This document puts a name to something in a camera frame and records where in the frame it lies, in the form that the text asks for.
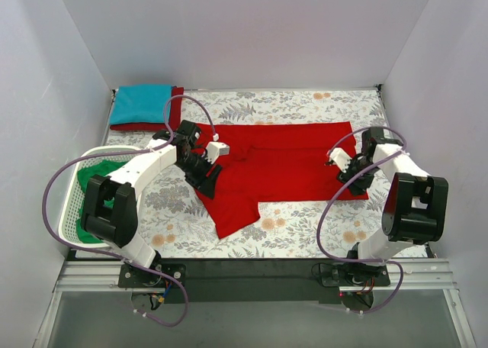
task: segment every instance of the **robotic arm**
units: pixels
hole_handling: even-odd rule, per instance
[[[185,172],[185,180],[203,195],[214,198],[217,177],[222,170],[215,165],[229,147],[209,142],[204,155],[192,152],[201,129],[182,121],[172,142],[161,150],[135,156],[108,176],[93,176],[88,182],[83,205],[82,229],[102,239],[121,256],[146,268],[156,258],[156,251],[137,233],[137,199],[144,188],[165,168],[176,165]],[[169,139],[169,133],[156,133],[147,148],[155,148]],[[114,200],[113,208],[104,202]]]
[[[346,183],[362,169],[401,150],[402,145],[386,138],[383,129],[370,128],[362,133],[358,155],[351,158],[344,150],[335,148],[330,153],[330,163],[339,167],[337,179]],[[354,246],[348,255],[354,259],[388,260],[413,245],[439,240],[444,230],[448,199],[448,182],[444,178],[430,176],[402,153],[353,182],[349,187],[351,193],[364,194],[379,169],[391,183],[381,229]]]

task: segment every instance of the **gray wall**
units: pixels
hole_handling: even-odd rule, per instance
[[[48,178],[99,145],[110,103],[62,0],[0,0],[0,346],[32,346],[63,263]],[[50,202],[59,217],[66,178]]]
[[[488,0],[430,0],[384,86],[392,127],[450,183],[449,258],[478,346],[488,346]]]
[[[383,82],[428,0],[64,0],[110,87]]]

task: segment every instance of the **red t-shirt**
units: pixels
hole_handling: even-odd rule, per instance
[[[207,124],[198,125],[197,144],[212,141]],[[351,124],[216,125],[219,141],[230,146],[230,154],[219,157],[223,167],[209,199],[197,192],[215,222],[219,238],[256,222],[260,201],[326,201],[342,186],[337,166],[326,166],[327,151],[346,134]],[[350,136],[341,148],[355,155]],[[341,200],[368,199],[346,190]]]

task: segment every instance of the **green cloth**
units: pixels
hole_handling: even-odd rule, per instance
[[[83,169],[80,169],[76,173],[76,177],[78,178],[78,183],[79,186],[82,188],[82,192],[86,193],[86,187],[88,186],[88,181],[93,175],[100,175],[100,176],[107,176],[111,172],[115,170],[119,170],[120,167],[125,165],[126,162],[121,162],[117,163],[115,161],[107,161],[103,160],[101,163],[98,165],[93,165],[89,167],[85,167]],[[114,206],[114,200],[111,201],[105,201],[105,205],[109,208],[112,208]],[[102,243],[100,239],[97,237],[94,237],[92,234],[86,232],[85,230],[82,229],[82,220],[81,216],[83,213],[83,203],[82,207],[79,209],[79,219],[76,220],[76,234],[78,235],[78,238],[80,242],[82,243]]]

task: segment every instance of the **stack of folded clothes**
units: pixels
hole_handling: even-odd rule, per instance
[[[115,95],[110,129],[154,132],[165,128],[162,109],[169,98],[183,92],[182,87],[171,85],[121,86]],[[166,115],[169,126],[176,130],[181,121],[181,98],[171,102]]]

